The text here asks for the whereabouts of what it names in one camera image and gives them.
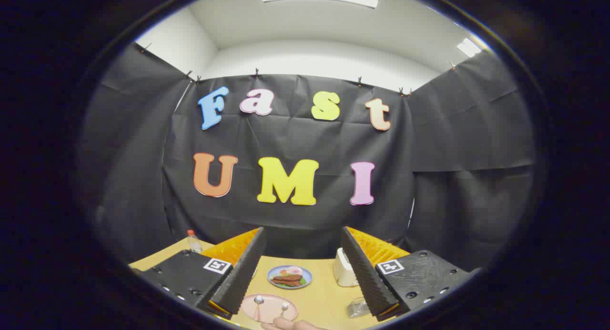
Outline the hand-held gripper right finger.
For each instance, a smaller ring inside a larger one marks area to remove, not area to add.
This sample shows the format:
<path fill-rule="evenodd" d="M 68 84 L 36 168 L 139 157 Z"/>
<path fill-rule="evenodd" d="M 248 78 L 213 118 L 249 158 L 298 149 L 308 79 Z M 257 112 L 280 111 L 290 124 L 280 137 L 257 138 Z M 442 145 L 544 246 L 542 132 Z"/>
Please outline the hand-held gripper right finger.
<path fill-rule="evenodd" d="M 378 321 L 443 298 L 479 272 L 460 269 L 431 250 L 410 253 L 347 226 L 342 228 L 341 248 Z"/>

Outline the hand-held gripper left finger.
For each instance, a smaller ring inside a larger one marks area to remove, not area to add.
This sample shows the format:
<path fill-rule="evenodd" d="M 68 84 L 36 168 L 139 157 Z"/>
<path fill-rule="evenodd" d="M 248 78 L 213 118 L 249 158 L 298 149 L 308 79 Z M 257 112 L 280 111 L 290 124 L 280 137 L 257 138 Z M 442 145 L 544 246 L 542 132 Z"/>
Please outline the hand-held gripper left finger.
<path fill-rule="evenodd" d="M 267 243 L 255 228 L 196 253 L 181 250 L 136 273 L 168 297 L 224 319 L 238 313 Z"/>

